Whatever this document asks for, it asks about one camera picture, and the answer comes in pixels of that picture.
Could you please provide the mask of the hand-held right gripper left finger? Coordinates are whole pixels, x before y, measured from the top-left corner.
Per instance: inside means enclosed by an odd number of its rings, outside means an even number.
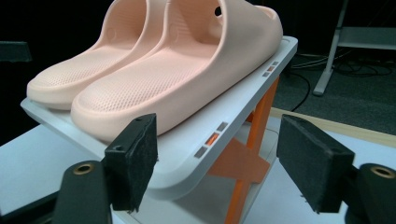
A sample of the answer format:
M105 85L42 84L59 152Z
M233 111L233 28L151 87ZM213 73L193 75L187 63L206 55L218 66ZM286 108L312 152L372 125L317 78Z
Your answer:
M139 210L157 160L156 114L133 119L105 150L114 210Z

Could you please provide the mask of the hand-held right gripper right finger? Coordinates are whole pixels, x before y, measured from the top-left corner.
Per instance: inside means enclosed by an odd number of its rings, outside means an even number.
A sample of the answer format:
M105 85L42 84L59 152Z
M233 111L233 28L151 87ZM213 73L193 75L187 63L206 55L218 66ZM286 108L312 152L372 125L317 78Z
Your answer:
M335 213L355 153L308 120L283 115L276 156L311 208Z

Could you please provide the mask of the white shoe rack orange posts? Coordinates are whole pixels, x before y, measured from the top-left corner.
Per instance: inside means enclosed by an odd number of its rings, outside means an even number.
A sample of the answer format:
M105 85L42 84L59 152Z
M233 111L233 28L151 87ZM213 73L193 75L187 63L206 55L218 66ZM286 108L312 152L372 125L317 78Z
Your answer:
M242 224L276 159L270 115L280 73L298 41L158 139L159 159L140 208L122 224Z

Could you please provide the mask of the pink slipper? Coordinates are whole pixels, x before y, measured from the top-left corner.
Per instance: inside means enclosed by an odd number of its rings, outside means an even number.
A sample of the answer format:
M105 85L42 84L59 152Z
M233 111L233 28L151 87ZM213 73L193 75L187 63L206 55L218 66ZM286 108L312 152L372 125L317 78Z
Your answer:
M165 133L266 62L282 36L277 13L247 0L168 0L157 46L79 93L71 120L111 142L154 113Z
M163 33L166 0L114 0L98 40L79 55L41 71L27 84L27 97L45 107L68 110L95 80L142 58Z

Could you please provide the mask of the white table cover sheet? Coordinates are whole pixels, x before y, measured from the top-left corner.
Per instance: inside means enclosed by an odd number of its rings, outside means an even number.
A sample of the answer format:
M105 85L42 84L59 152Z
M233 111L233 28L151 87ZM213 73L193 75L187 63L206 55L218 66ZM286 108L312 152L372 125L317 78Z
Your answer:
M60 187L64 170L92 156L45 126L0 147L0 212L5 215ZM223 224L233 181L206 176L175 201L145 199L137 213L115 212L114 224ZM275 161L247 203L242 224L344 224L345 205L336 214L316 214L282 165Z

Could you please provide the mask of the white metal desk frame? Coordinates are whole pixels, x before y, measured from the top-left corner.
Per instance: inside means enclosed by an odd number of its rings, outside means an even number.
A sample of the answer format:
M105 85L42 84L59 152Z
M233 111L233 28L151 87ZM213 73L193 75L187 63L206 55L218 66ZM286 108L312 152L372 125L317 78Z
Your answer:
M313 89L315 96L322 96L327 88L332 77L332 66L338 47L396 50L396 28L344 26L348 2L349 0L343 0L325 69Z

